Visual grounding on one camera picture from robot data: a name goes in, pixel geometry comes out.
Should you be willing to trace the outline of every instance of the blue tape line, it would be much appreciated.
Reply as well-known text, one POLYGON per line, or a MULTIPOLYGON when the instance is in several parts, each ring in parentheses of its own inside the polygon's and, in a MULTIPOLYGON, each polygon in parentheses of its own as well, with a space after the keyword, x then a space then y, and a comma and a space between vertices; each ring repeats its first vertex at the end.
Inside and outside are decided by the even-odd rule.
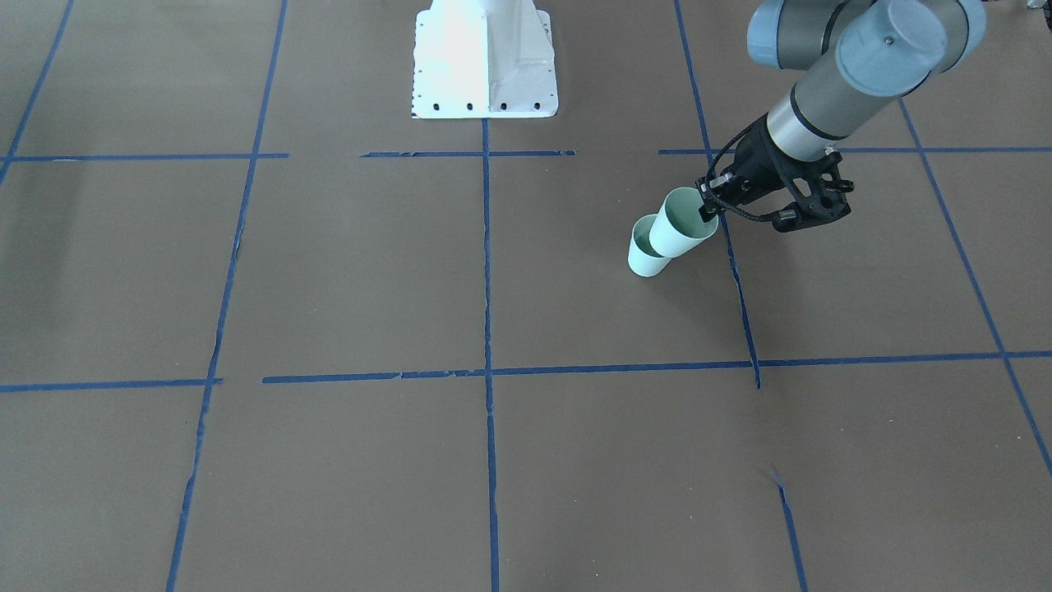
POLYGON ((771 471, 774 483, 778 486, 778 497, 782 498, 782 513, 786 518, 786 530, 789 531, 789 545, 792 546, 792 560, 796 566, 796 580, 800 583, 800 591, 807 592, 807 574, 804 572, 804 557, 800 552, 800 539, 796 536, 796 523, 792 517, 792 506, 789 505, 789 496, 786 495, 786 486, 782 483, 782 477, 777 471, 771 471))
MULTIPOLYGON (((1013 359, 1052 359, 1052 352, 1012 352, 1013 359)), ((818 366, 864 366, 893 364, 926 364, 944 362, 976 362, 996 361, 1002 355, 997 352, 976 352, 957 354, 918 354, 906 356, 861 356, 843 359, 795 359, 795 360, 758 360, 761 368, 810 368, 818 366)), ((622 364, 601 366, 541 366, 522 368, 494 368, 493 376, 538 376, 552 374, 613 374, 628 372, 673 372, 699 370, 730 370, 753 368, 751 361, 702 362, 673 364, 622 364)), ((470 379, 485 376, 485 369, 476 370, 427 370, 418 372, 373 372, 362 374, 318 374, 267 376, 262 380, 264 385, 289 385, 304 383, 358 383, 373 381, 422 381, 438 379, 470 379)))
POLYGON ((957 147, 925 147, 925 151, 938 154, 987 154, 987 152, 1046 152, 1052 151, 1052 146, 957 146, 957 147))
MULTIPOLYGON (((222 379, 216 379, 219 385, 222 379)), ((0 393, 43 393, 52 391, 110 391, 121 389, 164 389, 178 387, 204 387, 207 379, 177 381, 120 381, 116 383, 48 383, 39 385, 0 385, 0 393)))
MULTIPOLYGON (((712 143, 709 141, 709 126, 705 122, 705 108, 702 106, 702 93, 697 87, 697 77, 694 75, 694 60, 690 54, 690 43, 687 41, 687 27, 683 22, 683 7, 680 0, 673 0, 675 5, 675 20, 680 26, 680 41, 683 43, 683 56, 687 61, 687 74, 690 75, 690 87, 694 93, 694 108, 697 109, 697 125, 702 129, 702 141, 705 143, 705 158, 709 164, 712 163, 712 143)), ((731 274, 734 275, 734 284, 737 286, 739 306, 742 308, 742 329, 745 332, 745 342, 749 348, 749 359, 752 361, 752 371, 755 374, 756 389, 762 389, 764 382, 761 376, 760 365, 756 363, 756 346, 752 338, 752 328, 749 325, 749 311, 745 304, 745 291, 742 289, 742 275, 737 270, 737 262, 734 260, 734 245, 730 238, 730 227, 727 226, 727 218, 721 213, 720 222, 724 228, 724 236, 727 239, 727 254, 730 259, 731 274)))
MULTIPOLYGON (((842 152, 863 152, 863 154, 916 154, 916 147, 838 147, 842 152)), ((1048 152, 1052 151, 1052 146, 975 146, 975 147, 925 147, 928 154, 997 154, 997 152, 1048 152)), ((658 150, 661 156, 684 156, 708 154, 705 148, 661 148, 658 150)), ((727 150, 727 154, 734 154, 734 149, 727 150)))
POLYGON ((680 364, 625 364, 610 366, 548 366, 535 368, 499 368, 493 376, 534 376, 550 374, 610 374, 621 372, 671 372, 676 370, 727 370, 752 368, 748 362, 707 362, 680 364))
POLYGON ((675 20, 680 25, 680 41, 683 43, 683 57, 687 60, 687 74, 690 75, 690 87, 694 91, 694 107, 697 109, 697 124, 702 128, 702 141, 705 142, 705 155, 712 162, 712 143, 709 142, 709 126, 705 123, 705 109, 702 108, 702 93, 697 88, 697 77, 694 76, 694 60, 690 55, 690 43, 687 41, 687 27, 683 23, 683 7, 680 0, 675 4, 675 20))
POLYGON ((863 356, 854 359, 769 360, 760 361, 764 368, 801 368, 815 366, 862 366, 870 364, 922 364, 1000 360, 998 353, 930 354, 915 356, 863 356))
POLYGON ((723 227, 724 237, 727 239, 727 258, 730 259, 730 272, 734 278, 734 285, 737 287, 737 304, 742 309, 742 327, 745 329, 745 344, 749 348, 749 360, 752 362, 752 372, 756 380, 756 389, 764 388, 764 380, 761 376, 760 361, 756 359, 756 344, 752 339, 752 324, 749 323, 749 308, 745 304, 745 290, 742 289, 742 274, 737 271, 737 260, 734 258, 734 243, 730 239, 730 226, 727 225, 727 216, 720 213, 720 225, 723 227))
POLYGON ((33 107, 36 106, 37 99, 40 98, 40 90, 44 87, 44 80, 47 78, 47 73, 52 69, 55 54, 59 50, 59 43, 62 42, 62 36, 65 35, 66 25, 69 23, 69 15, 73 13, 73 2, 74 0, 66 1, 65 11, 62 13, 62 21, 59 22, 59 28, 55 33, 55 40, 52 41, 52 48, 47 52, 47 59, 44 60, 44 66, 40 69, 40 76, 37 77, 37 84, 33 87, 33 93, 29 95, 29 102, 26 103, 25 110, 22 111, 22 119, 18 122, 18 129, 15 130, 11 147, 7 148, 7 159, 4 160, 3 165, 0 165, 0 184, 3 184, 4 179, 7 178, 7 169, 11 168, 11 159, 18 151, 18 144, 21 143, 22 135, 25 134, 25 127, 29 123, 29 116, 33 115, 33 107))
POLYGON ((913 124, 913 118, 910 117, 910 111, 906 108, 906 101, 902 98, 898 99, 898 107, 902 109, 903 117, 906 119, 906 126, 909 127, 910 135, 913 136, 913 143, 916 144, 917 151, 920 154, 920 161, 924 163, 925 171, 928 173, 928 181, 931 183, 931 188, 935 191, 935 199, 938 200, 938 206, 943 210, 943 218, 946 219, 946 225, 950 228, 950 234, 953 237, 953 243, 957 247, 957 253, 960 256, 960 261, 965 265, 965 270, 968 271, 968 279, 972 283, 972 289, 975 290, 975 298, 978 300, 979 307, 983 309, 983 315, 986 318, 987 325, 990 328, 990 334, 993 336, 993 341, 997 345, 997 351, 999 352, 1005 364, 1005 370, 1008 372, 1008 376, 1012 382, 1012 388, 1015 389, 1015 396, 1019 401, 1019 407, 1023 408, 1023 413, 1027 417, 1027 423, 1030 424, 1030 431, 1033 433, 1034 442, 1037 443, 1037 448, 1041 453, 1041 458, 1045 461, 1045 468, 1048 470, 1049 476, 1052 476, 1052 456, 1049 455, 1048 446, 1045 444, 1045 438, 1041 436, 1041 432, 1037 427, 1037 421, 1034 420, 1034 414, 1030 409, 1030 403, 1027 401, 1027 395, 1023 392, 1023 387, 1019 385, 1019 382, 1015 376, 1015 369, 1012 368, 1011 358, 1005 349, 1005 343, 1000 339, 1000 333, 997 331, 996 324, 994 324, 993 315, 990 313, 990 307, 987 306, 986 298, 983 294, 983 289, 979 287, 978 279, 975 277, 972 263, 968 259, 968 253, 965 251, 964 242, 960 240, 960 234, 957 232, 957 226, 953 223, 953 218, 950 216, 950 208, 946 205, 943 189, 938 186, 938 181, 935 179, 935 172, 932 170, 931 162, 928 161, 928 155, 925 152, 925 148, 920 143, 920 135, 917 134, 916 126, 913 124))
POLYGON ((1010 358, 1012 360, 1052 359, 1052 351, 1044 351, 1044 352, 1008 352, 1008 358, 1010 358))
POLYGON ((287 151, 263 154, 87 154, 57 156, 15 156, 12 162, 96 162, 96 161, 138 161, 138 160, 249 160, 288 158, 287 151))
POLYGON ((542 157, 542 156, 576 156, 575 149, 527 149, 527 150, 493 150, 489 152, 492 158, 517 158, 517 157, 542 157))
POLYGON ((493 151, 368 151, 360 158, 531 158, 544 156, 576 156, 575 149, 527 149, 493 151))
POLYGON ((485 358, 484 372, 486 381, 486 447, 487 466, 489 470, 489 577, 490 590, 501 589, 501 553, 497 519, 497 437, 493 425, 493 347, 492 347, 492 249, 490 248, 490 217, 489 217, 489 120, 482 120, 482 225, 483 250, 485 252, 485 358))
POLYGON ((264 385, 296 385, 304 383, 368 383, 376 381, 424 381, 433 379, 467 379, 484 376, 485 370, 428 370, 421 372, 370 372, 363 374, 310 374, 266 376, 264 385))
MULTIPOLYGON (((278 15, 278 29, 275 32, 274 48, 270 53, 270 66, 267 72, 266 85, 263 88, 263 101, 260 105, 259 120, 256 123, 256 140, 252 142, 252 154, 259 154, 260 144, 263 141, 263 127, 266 123, 267 107, 270 102, 270 90, 274 87, 274 76, 278 68, 278 54, 281 49, 281 37, 285 29, 285 15, 288 13, 288 0, 282 0, 281 12, 278 15)), ((241 197, 241 208, 238 212, 238 224, 234 232, 234 244, 230 248, 230 262, 226 269, 226 283, 223 286, 223 301, 219 309, 219 323, 216 325, 216 347, 208 363, 208 383, 205 385, 204 394, 201 397, 201 413, 198 416, 197 437, 194 444, 194 464, 190 476, 186 481, 186 489, 183 492, 182 509, 179 513, 179 529, 176 532, 176 544, 171 550, 171 566, 168 569, 168 580, 165 587, 166 592, 175 592, 176 579, 179 576, 179 564, 182 559, 183 544, 186 539, 186 525, 189 520, 190 505, 194 501, 194 486, 197 483, 198 469, 201 465, 201 448, 204 444, 205 416, 211 405, 213 380, 216 377, 219 367, 219 353, 223 347, 223 332, 226 329, 226 315, 230 308, 230 294, 234 291, 234 278, 238 268, 238 249, 241 247, 241 237, 245 229, 245 219, 248 213, 248 203, 252 192, 252 181, 256 177, 256 164, 259 160, 255 157, 248 161, 248 172, 245 176, 245 188, 241 197)))
POLYGON ((368 151, 360 158, 481 158, 481 151, 368 151))

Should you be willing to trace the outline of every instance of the floor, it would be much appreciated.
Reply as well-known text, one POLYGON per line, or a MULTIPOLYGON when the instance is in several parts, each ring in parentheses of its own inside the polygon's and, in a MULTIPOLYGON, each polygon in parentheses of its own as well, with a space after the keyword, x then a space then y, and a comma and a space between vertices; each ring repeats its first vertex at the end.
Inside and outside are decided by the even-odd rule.
POLYGON ((0 590, 1052 590, 1040 11, 635 277, 755 3, 542 1, 560 115, 442 122, 424 1, 0 2, 0 590))

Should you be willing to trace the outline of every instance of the metal cylinder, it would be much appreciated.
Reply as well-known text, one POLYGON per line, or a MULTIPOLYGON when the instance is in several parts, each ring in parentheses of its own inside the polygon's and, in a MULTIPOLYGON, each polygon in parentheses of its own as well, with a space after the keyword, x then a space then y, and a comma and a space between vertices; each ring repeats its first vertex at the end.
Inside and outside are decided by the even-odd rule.
MULTIPOLYGON (((983 38, 980 0, 920 0, 944 23, 949 44, 935 68, 952 68, 983 38)), ((780 69, 809 69, 836 46, 844 30, 876 0, 765 0, 749 22, 749 55, 780 69)))
POLYGON ((946 61, 945 25, 924 0, 883 0, 845 30, 770 110, 767 127, 786 155, 821 159, 946 61))

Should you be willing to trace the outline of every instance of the stacked cups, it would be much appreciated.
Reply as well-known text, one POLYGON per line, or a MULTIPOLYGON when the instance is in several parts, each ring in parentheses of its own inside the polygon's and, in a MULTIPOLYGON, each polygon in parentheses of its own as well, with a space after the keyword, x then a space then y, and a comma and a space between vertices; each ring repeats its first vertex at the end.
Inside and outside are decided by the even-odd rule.
POLYGON ((636 274, 653 277, 679 257, 715 233, 720 219, 702 220, 702 193, 679 187, 665 197, 661 210, 640 218, 632 226, 628 266, 636 274))

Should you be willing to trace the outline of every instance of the black cable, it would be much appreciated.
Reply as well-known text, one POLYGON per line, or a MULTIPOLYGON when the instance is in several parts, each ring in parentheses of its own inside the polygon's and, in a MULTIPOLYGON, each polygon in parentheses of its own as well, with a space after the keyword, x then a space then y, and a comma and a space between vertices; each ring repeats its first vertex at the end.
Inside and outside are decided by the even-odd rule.
MULTIPOLYGON (((727 142, 726 144, 724 144, 724 147, 720 148, 720 151, 716 154, 715 158, 713 158, 712 161, 709 163, 709 169, 708 169, 708 171, 705 172, 705 184, 711 183, 716 178, 715 169, 716 169, 716 164, 720 162, 720 159, 723 158, 728 151, 730 151, 730 147, 732 145, 736 144, 742 138, 744 138, 746 135, 748 135, 748 132, 752 130, 753 126, 755 126, 757 123, 761 123, 761 122, 765 121, 766 117, 767 116, 764 115, 760 119, 757 119, 757 120, 753 121, 752 123, 748 124, 745 127, 745 129, 742 129, 741 131, 739 131, 736 136, 734 136, 733 138, 731 138, 731 140, 729 142, 727 142)), ((777 172, 778 172, 778 177, 782 179, 782 182, 785 183, 786 180, 785 180, 785 177, 782 175, 782 171, 777 170, 777 172)), ((755 213, 746 211, 745 209, 742 209, 741 207, 739 207, 736 205, 731 205, 730 203, 724 201, 723 199, 720 199, 711 190, 711 188, 709 190, 707 190, 707 191, 706 190, 702 190, 702 184, 703 183, 702 183, 701 180, 699 180, 696 184, 697 184, 697 190, 702 191, 702 195, 705 196, 705 199, 714 202, 716 205, 719 205, 720 207, 723 207, 727 211, 731 211, 733 213, 737 213, 739 216, 745 218, 746 220, 751 220, 753 222, 774 222, 774 221, 777 221, 777 220, 782 219, 782 212, 781 212, 781 210, 770 211, 768 213, 764 213, 763 216, 757 216, 755 213)))

